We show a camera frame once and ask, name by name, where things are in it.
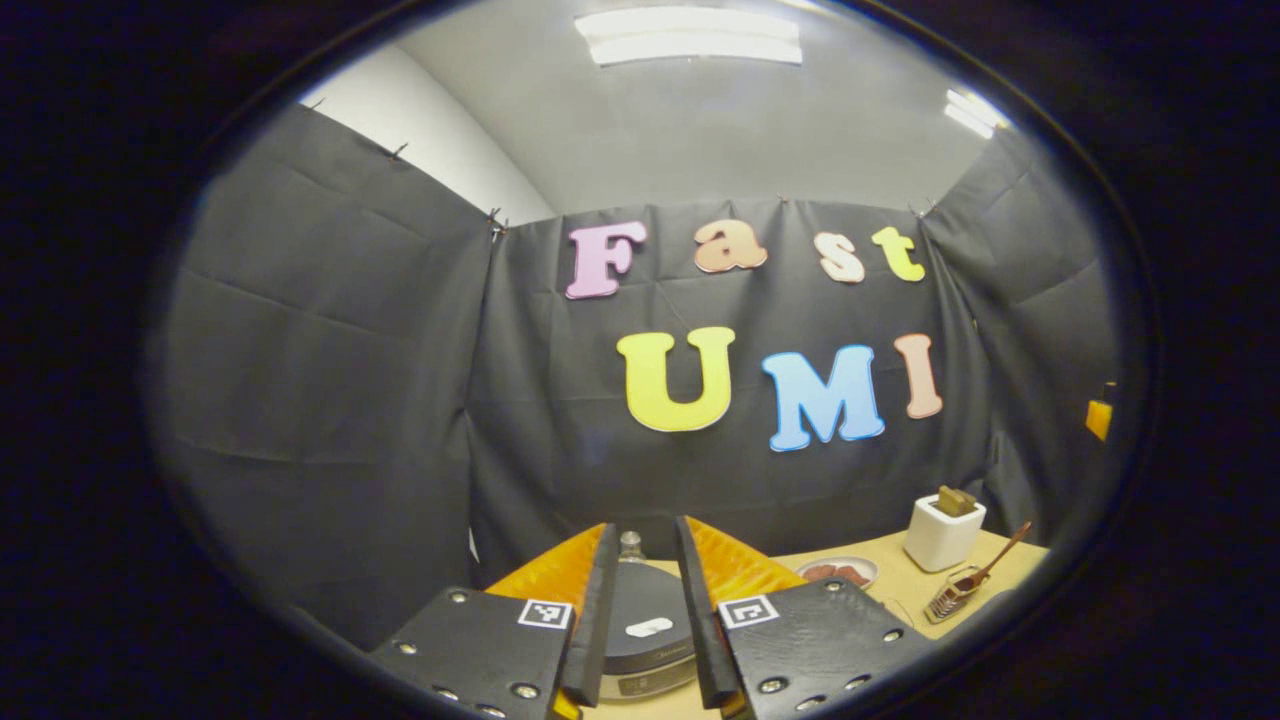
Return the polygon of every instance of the small tray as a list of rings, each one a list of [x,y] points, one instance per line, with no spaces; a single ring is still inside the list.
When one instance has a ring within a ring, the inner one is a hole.
[[[874,562],[867,560],[865,557],[854,557],[850,555],[842,555],[837,557],[822,557],[812,562],[805,562],[804,565],[800,566],[800,569],[796,570],[796,574],[803,577],[805,571],[812,570],[813,568],[817,568],[819,565],[835,565],[836,568],[852,568],[854,570],[858,571],[859,575],[867,578],[865,585],[858,585],[863,589],[872,587],[872,583],[874,583],[876,578],[879,575],[879,568]]]

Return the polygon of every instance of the wooden spoon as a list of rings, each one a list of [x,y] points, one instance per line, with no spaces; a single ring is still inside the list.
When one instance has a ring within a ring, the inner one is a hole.
[[[964,593],[982,584],[982,580],[987,577],[987,573],[991,571],[992,566],[995,566],[996,562],[1000,562],[1000,559],[1004,557],[1005,553],[1009,552],[1015,544],[1018,544],[1018,542],[1021,541],[1024,536],[1027,536],[1027,530],[1029,529],[1032,529],[1030,520],[1023,523],[1023,527],[1019,528],[1016,533],[1014,533],[1014,537],[1009,538],[1007,543],[1005,543],[1005,550],[1001,550],[1000,555],[997,555],[995,560],[988,562],[986,568],[978,570],[977,573],[969,575],[968,578],[960,578],[959,580],[956,580],[956,589]]]

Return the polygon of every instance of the wooden table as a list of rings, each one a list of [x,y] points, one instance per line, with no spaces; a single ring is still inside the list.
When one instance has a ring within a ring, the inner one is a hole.
[[[924,618],[924,606],[933,598],[942,587],[946,577],[964,566],[948,568],[938,573],[925,573],[902,550],[902,539],[906,530],[884,536],[881,538],[832,547],[814,552],[801,552],[799,555],[783,555],[776,560],[787,568],[797,569],[801,565],[820,557],[833,557],[840,555],[852,555],[865,557],[879,566],[879,575],[876,582],[867,588],[867,594],[878,600],[887,610],[897,615],[902,621],[915,628],[922,635],[937,639],[964,623],[964,619],[973,615],[979,607],[996,594],[1016,587],[1048,550],[1018,543],[1009,555],[1000,561],[991,573],[991,579],[983,584],[982,591],[973,596],[969,603],[955,612],[945,623],[933,625]],[[966,564],[986,565],[1000,552],[1009,538],[995,533],[980,530],[969,553]],[[650,565],[660,568],[672,575],[680,575],[680,569],[675,561],[650,560]],[[584,707],[584,720],[681,720],[691,719],[718,719],[718,710],[704,710],[701,694],[698,691],[698,680],[671,692],[653,696],[645,700],[631,702],[600,702],[599,707]]]

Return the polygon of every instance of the ceiling light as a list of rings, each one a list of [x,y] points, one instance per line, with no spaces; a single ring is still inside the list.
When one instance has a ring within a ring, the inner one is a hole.
[[[800,64],[800,28],[719,8],[631,8],[573,20],[599,65],[654,58],[724,56]]]
[[[968,110],[961,109],[959,105],[947,105],[943,110],[946,115],[964,127],[972,129],[973,132],[980,135],[982,137],[991,140],[991,136],[996,133],[995,128],[983,123],[977,117],[972,115]]]
[[[947,91],[947,102],[960,108],[961,110],[969,113],[970,115],[982,120],[982,124],[987,127],[997,127],[1005,124],[1005,118],[996,111],[986,100],[978,97],[974,94],[960,95],[954,90]]]

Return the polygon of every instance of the pink letter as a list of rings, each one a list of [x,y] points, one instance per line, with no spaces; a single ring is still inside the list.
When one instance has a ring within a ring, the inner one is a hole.
[[[617,225],[582,228],[568,233],[577,246],[573,282],[564,288],[564,297],[600,297],[618,291],[618,281],[609,277],[609,265],[618,273],[631,269],[631,243],[644,242],[649,234],[637,222]],[[617,240],[609,247],[609,240]]]

